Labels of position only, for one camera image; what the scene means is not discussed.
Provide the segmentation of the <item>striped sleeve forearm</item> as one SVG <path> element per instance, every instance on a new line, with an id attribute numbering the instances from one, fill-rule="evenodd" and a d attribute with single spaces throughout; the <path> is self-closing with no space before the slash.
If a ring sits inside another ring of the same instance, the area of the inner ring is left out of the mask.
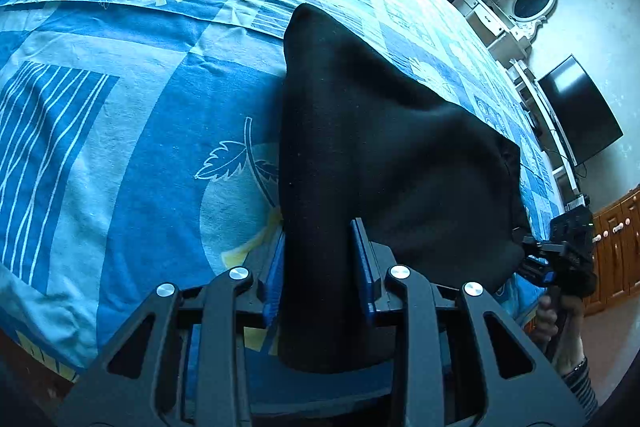
<path id="1" fill-rule="evenodd" d="M 562 380 L 582 407 L 586 421 L 590 421 L 597 412 L 599 403 L 591 384 L 588 359 L 584 358 L 579 362 L 574 369 L 562 376 Z"/>

